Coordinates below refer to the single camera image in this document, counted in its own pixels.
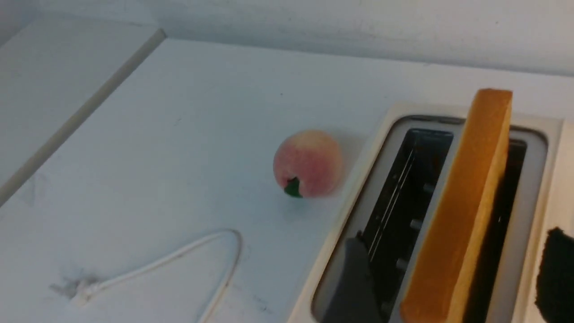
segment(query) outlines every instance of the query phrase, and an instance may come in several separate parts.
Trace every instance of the white countertop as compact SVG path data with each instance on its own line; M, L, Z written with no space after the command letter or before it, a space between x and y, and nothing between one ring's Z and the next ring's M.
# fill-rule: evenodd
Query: white countertop
M194 321L226 266L222 241L82 309L48 285L120 274L231 228L241 258L211 321L284 322L326 236L340 230L350 181L329 198L289 198L272 173L281 141L331 131L349 173L394 102L468 105L487 86L513 89L515 111L574 117L569 78L166 40L0 208L0 313L25 323Z
M0 47L0 205L163 38L151 26L41 17Z

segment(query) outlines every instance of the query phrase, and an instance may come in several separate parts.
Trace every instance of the countertop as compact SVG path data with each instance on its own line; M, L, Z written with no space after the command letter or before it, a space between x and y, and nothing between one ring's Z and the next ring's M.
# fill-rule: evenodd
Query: countertop
M468 106L481 87L514 90L515 111L574 117L571 78L168 39L0 208L0 313L26 323L193 321L226 266L224 241L82 309L48 286L114 276L230 228L241 255L211 322L285 322L340 230L353 170L386 110ZM343 148L346 177L328 198L290 198L273 178L275 150L306 128Z

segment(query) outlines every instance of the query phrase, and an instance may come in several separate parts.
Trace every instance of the white wall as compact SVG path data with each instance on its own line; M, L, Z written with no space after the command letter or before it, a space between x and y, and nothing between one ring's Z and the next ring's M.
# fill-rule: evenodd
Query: white wall
M36 1L186 39L574 75L572 0Z
M32 0L0 0L0 45L30 23L35 15Z

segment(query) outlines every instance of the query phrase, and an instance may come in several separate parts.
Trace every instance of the black object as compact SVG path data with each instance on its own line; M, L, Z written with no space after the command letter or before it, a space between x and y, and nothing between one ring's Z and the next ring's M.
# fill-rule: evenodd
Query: black object
M358 238L345 241L343 272L321 323L383 323L379 314L369 256Z
M574 322L574 239L548 231L536 279L536 306L548 323Z

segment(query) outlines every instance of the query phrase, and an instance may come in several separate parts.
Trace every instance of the toaster slot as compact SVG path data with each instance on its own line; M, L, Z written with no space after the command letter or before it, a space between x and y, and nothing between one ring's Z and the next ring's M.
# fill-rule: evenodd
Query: toaster slot
M490 223L476 264L464 316L465 323L484 323L486 320L526 148L524 141L510 140L505 174L497 190Z
M384 320L391 315L452 139L453 134L445 131L407 131L371 217L359 234L367 248Z

